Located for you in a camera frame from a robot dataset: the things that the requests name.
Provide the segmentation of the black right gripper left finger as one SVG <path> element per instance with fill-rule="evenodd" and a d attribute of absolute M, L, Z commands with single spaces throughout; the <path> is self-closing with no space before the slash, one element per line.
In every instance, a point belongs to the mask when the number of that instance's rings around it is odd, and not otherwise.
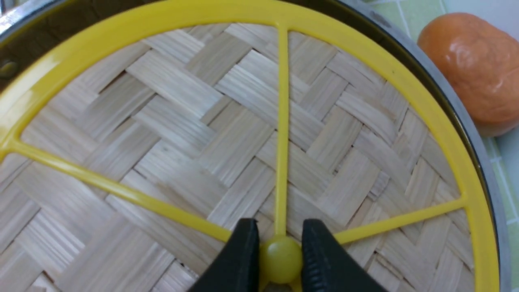
<path fill-rule="evenodd" d="M 257 292 L 260 237 L 254 218 L 241 218 L 229 240 L 190 292 Z"/>

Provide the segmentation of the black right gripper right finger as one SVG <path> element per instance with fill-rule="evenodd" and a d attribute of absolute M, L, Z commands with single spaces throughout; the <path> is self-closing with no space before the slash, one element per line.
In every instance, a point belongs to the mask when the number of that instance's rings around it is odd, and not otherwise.
<path fill-rule="evenodd" d="M 337 242 L 318 219 L 306 219 L 302 230 L 304 292 L 385 292 Z"/>

